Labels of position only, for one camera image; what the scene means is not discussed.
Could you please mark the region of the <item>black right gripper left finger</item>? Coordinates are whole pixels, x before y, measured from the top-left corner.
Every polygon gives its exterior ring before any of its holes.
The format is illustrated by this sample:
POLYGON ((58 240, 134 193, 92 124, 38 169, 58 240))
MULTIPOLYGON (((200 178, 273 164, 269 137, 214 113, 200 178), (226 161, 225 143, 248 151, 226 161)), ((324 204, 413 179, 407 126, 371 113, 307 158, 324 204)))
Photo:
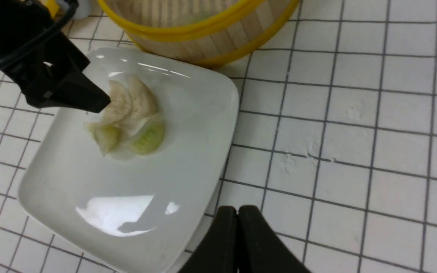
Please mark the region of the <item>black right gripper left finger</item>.
POLYGON ((180 273, 236 273, 237 211, 221 206, 200 244, 180 268, 180 273))

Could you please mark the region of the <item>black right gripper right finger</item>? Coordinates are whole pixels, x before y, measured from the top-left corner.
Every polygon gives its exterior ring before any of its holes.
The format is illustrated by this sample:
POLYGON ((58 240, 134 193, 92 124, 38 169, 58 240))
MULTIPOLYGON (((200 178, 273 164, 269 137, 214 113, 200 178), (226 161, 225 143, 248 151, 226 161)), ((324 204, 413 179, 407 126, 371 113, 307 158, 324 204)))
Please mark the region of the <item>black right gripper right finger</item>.
POLYGON ((259 208, 241 206, 238 253, 240 273, 309 273, 269 226, 259 208))

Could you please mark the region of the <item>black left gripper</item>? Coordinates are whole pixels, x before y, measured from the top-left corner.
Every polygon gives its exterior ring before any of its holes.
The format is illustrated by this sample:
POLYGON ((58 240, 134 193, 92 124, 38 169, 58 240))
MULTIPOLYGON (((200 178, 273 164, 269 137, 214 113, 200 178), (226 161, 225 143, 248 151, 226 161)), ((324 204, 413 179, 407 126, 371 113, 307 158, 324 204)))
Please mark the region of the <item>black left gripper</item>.
POLYGON ((90 60, 62 32, 79 3, 66 5, 54 21, 41 1, 0 0, 0 71, 32 107, 99 113, 111 99, 83 74, 90 60))

